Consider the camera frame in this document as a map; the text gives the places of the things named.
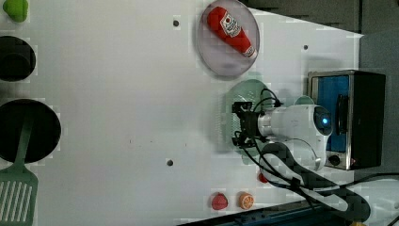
white table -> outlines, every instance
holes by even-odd
[[[2,13],[0,35],[27,40],[38,59],[26,81],[0,83],[2,103],[43,101],[62,124],[57,151],[30,166],[39,177],[35,225],[175,225],[241,212],[240,191],[254,195],[253,208],[301,200],[258,182],[257,168],[229,150],[222,97],[256,78],[291,105],[309,71],[358,67],[359,35],[253,10],[258,59],[242,76],[221,78],[195,45],[210,2],[35,0],[24,24]],[[230,200],[225,211],[209,206],[217,191]]]

small round object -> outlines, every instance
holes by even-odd
[[[329,163],[331,163],[332,166],[336,167],[340,165],[341,159],[338,155],[332,155],[328,158]]]
[[[266,183],[268,182],[267,179],[263,176],[262,173],[259,173],[259,175],[258,175],[258,180],[259,180],[260,182],[264,183],[264,184],[266,184]]]
[[[252,207],[253,205],[253,197],[251,194],[244,192],[241,196],[240,196],[240,207],[242,209],[248,210],[250,209],[250,207]]]
[[[173,161],[172,161],[171,159],[168,160],[168,161],[167,161],[167,165],[168,165],[169,167],[173,166]]]
[[[34,122],[25,163],[37,162],[50,154],[61,137],[61,124],[47,105],[33,100],[16,100],[0,106],[0,157],[14,162],[25,112],[33,114]]]
[[[229,206],[229,201],[223,193],[218,192],[212,198],[212,208],[214,210],[222,210],[228,206]]]
[[[36,56],[24,40],[0,37],[0,79],[16,82],[26,79],[35,69]]]

bottle label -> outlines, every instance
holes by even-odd
[[[220,24],[222,25],[225,34],[230,37],[236,37],[241,31],[241,26],[228,12],[225,13]]]
[[[255,52],[255,48],[253,48],[253,46],[249,46],[249,48],[246,50],[245,53],[243,53],[244,56],[246,57],[251,57],[253,55],[253,53]]]

slotted spatula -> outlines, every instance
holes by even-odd
[[[38,178],[24,165],[33,121],[32,113],[26,111],[14,164],[0,170],[0,225],[33,224]]]

black pot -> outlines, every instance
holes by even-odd
[[[32,47],[24,40],[11,36],[0,37],[0,79],[16,82],[26,79],[36,66]]]

